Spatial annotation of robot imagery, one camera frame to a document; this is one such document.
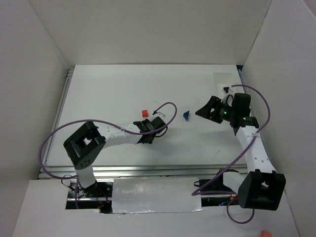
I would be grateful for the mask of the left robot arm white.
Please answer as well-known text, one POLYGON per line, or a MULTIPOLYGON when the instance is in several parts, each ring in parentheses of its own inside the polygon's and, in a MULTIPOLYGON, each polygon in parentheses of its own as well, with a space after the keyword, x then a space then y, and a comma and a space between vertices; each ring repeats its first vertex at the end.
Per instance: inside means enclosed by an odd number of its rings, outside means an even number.
POLYGON ((84 123, 63 144, 84 196, 95 197, 99 191, 92 164, 103 149, 122 144, 152 144, 167 129, 161 117, 135 121, 122 128, 99 128, 92 121, 84 123))

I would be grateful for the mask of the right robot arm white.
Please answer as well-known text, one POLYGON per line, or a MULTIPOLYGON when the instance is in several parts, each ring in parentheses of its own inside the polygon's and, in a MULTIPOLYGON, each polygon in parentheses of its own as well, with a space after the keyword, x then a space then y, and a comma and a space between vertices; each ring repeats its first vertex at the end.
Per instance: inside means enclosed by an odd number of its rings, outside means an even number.
POLYGON ((251 97, 236 93, 231 104, 212 96, 196 115, 216 123, 229 122, 239 140, 247 165, 247 176, 228 169, 220 176, 224 186, 238 196, 242 208, 275 211, 278 209, 286 178, 277 173, 263 146, 259 124, 250 115, 251 97))

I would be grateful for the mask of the orange-red wood cube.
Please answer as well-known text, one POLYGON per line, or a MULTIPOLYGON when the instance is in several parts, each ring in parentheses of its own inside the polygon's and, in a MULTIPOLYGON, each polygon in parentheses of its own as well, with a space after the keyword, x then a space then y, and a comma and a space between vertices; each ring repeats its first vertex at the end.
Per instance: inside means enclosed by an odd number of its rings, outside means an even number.
POLYGON ((142 117, 147 118, 149 116, 149 113, 147 110, 142 110, 142 117))

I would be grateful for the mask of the blue triangular wood block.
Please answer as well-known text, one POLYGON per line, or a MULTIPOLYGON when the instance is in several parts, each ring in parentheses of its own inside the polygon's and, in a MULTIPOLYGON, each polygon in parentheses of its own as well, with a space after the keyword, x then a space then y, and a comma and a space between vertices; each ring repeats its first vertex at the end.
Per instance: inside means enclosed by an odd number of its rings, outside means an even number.
POLYGON ((186 111, 183 113, 183 118, 186 120, 186 121, 189 121, 189 118, 190 118, 190 111, 186 111))

